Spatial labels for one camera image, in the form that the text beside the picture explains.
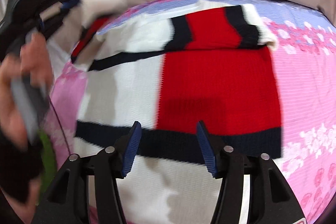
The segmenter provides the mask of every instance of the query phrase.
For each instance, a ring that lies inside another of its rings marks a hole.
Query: cable
[[[56,109],[55,109],[55,107],[54,107],[54,105],[53,105],[53,103],[52,103],[50,97],[49,97],[49,102],[50,102],[50,105],[51,105],[51,107],[53,108],[53,110],[54,110],[54,112],[55,112],[55,115],[56,115],[58,124],[59,124],[59,126],[60,126],[60,128],[61,128],[61,130],[62,130],[62,134],[63,134],[64,140],[65,140],[65,143],[66,143],[66,145],[67,145],[67,149],[68,149],[69,155],[71,155],[69,143],[68,143],[68,141],[67,141],[67,138],[66,138],[66,136],[65,136],[65,133],[64,133],[64,130],[63,130],[61,121],[59,120],[59,117],[58,117],[58,115],[57,115]]]

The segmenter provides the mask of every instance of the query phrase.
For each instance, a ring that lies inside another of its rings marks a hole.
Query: red knit panel
[[[92,39],[92,36],[109,20],[109,17],[102,17],[96,19],[90,28],[88,29],[87,33],[85,34],[84,38],[81,39],[75,49],[72,52],[73,57],[77,57],[77,55],[86,47],[88,42]]]
[[[171,52],[165,56],[157,129],[240,135],[281,126],[267,47]]]
[[[241,36],[228,22],[224,8],[204,10],[185,15],[193,41],[185,47],[188,50],[205,48],[237,48]]]

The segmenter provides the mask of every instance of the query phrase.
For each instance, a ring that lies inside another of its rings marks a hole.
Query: knit sweater
[[[210,222],[221,182],[204,166],[199,120],[242,153],[280,157],[276,45],[253,5],[207,1],[106,34],[87,72],[75,152],[94,155],[141,123],[132,172],[118,181],[129,221]]]

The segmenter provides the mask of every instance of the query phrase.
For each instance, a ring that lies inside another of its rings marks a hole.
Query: blue gripper pad
[[[211,147],[211,144],[208,139],[208,132],[206,128],[203,126],[202,122],[197,123],[197,140],[199,146],[201,147],[203,159],[205,161],[205,165],[208,169],[208,172],[212,174],[213,177],[218,173],[216,166],[216,156]]]
[[[142,136],[141,124],[139,122],[134,122],[130,130],[130,134],[131,137],[123,155],[123,168],[121,170],[123,177],[125,177],[131,171],[135,155],[138,151],[140,139]]]

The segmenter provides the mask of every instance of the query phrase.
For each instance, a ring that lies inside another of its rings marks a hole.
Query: human hand
[[[53,84],[46,41],[40,33],[34,33],[31,42],[21,48],[20,58],[8,54],[0,65],[0,127],[20,149],[27,147],[27,132],[12,97],[11,80],[27,74],[34,87],[46,85],[49,90]]]

